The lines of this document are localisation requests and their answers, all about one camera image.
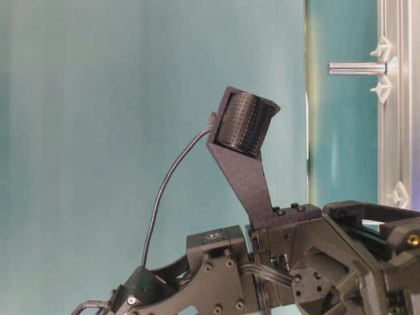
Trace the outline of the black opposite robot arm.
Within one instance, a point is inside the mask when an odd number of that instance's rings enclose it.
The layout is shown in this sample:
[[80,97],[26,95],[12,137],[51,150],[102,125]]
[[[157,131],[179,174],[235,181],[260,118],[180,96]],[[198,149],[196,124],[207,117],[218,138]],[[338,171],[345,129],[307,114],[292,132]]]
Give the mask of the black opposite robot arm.
[[359,201],[275,207],[264,228],[187,237],[174,263],[138,267],[98,314],[418,314],[419,213]]

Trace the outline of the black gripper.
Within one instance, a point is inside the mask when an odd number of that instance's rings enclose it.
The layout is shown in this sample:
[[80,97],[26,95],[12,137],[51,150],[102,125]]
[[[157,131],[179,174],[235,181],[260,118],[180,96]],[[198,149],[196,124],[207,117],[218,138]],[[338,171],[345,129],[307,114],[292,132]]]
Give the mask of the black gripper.
[[259,309],[418,314],[419,213],[360,201],[275,208],[249,227]]

